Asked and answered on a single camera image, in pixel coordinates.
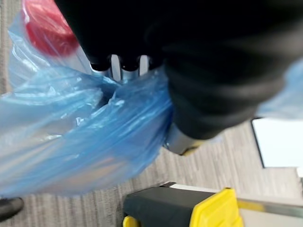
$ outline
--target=plastic bag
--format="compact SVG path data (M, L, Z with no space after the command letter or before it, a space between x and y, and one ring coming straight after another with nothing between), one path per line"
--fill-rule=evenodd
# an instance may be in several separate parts
M286 72L286 86L274 98L263 103L259 117L303 119L303 60L294 63Z
M91 72L85 53L53 0L23 0L9 36L13 42L9 58L12 88L50 66Z
M162 70L121 86L58 67L3 95L0 110L0 195L75 195L145 169L163 144L171 103Z

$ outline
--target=sleeve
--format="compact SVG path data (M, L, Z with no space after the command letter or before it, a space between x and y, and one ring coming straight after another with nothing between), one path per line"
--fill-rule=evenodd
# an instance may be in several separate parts
M166 37L162 50L174 121L195 139L254 117L303 54L301 1L227 2L176 10L150 36Z

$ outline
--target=black fabric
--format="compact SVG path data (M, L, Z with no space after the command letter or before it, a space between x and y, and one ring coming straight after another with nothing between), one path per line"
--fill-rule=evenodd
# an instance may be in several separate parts
M303 54L300 0L55 0L91 63L164 59L174 120L209 139L253 117Z

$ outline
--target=yellow plastic part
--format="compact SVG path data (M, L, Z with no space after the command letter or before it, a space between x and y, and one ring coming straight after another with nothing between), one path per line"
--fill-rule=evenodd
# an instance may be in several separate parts
M140 223L131 216L127 216L123 220L123 227L140 227Z
M243 227L234 189L224 189L194 207L189 227Z

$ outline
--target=black object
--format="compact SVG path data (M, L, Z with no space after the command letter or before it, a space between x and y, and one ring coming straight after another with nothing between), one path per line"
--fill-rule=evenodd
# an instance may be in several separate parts
M194 206L212 195L212 192L153 187L127 195L123 209L144 227L188 227Z
M253 117L303 55L298 0L55 2L92 64L109 54L163 59L174 121L195 139Z
M0 199L0 222L18 214L24 207L21 198Z

